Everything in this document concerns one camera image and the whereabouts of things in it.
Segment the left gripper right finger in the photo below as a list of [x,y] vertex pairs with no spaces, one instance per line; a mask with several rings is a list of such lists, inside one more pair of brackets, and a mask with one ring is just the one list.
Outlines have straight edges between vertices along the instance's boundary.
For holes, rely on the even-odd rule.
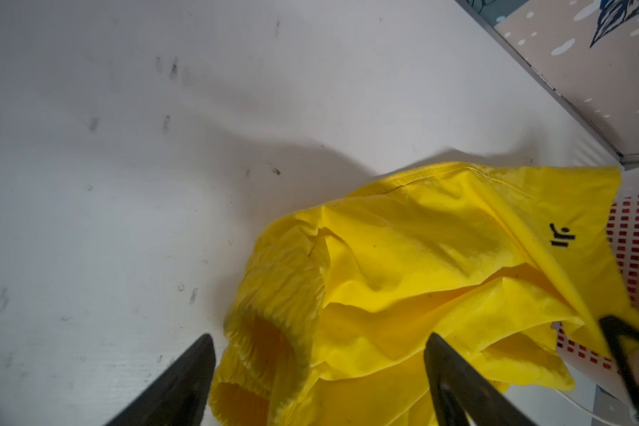
[[436,333],[426,343],[424,365],[438,424],[533,424]]

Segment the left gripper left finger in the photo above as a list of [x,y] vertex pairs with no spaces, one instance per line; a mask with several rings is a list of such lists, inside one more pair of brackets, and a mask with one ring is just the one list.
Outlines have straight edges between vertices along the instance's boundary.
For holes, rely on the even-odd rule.
[[216,367],[211,335],[199,337],[110,425],[199,426]]

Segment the white plastic basket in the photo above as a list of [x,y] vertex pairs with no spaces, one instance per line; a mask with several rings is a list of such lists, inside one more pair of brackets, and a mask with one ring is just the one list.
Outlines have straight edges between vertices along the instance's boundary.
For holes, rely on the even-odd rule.
[[[607,237],[628,301],[639,311],[639,167],[622,173],[621,189],[608,219]],[[613,406],[629,408],[631,403],[616,364],[571,339],[561,324],[555,324],[554,328],[558,354],[576,373],[578,385],[593,392],[593,408],[607,399]]]

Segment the yellow shorts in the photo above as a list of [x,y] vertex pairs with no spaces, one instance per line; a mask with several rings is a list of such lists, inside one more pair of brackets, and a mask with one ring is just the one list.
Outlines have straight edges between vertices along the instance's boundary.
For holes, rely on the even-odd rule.
[[616,168],[440,163],[260,234],[225,317],[209,396],[224,425],[433,425],[441,335],[500,392],[571,390],[554,323],[608,354],[639,328],[606,229]]

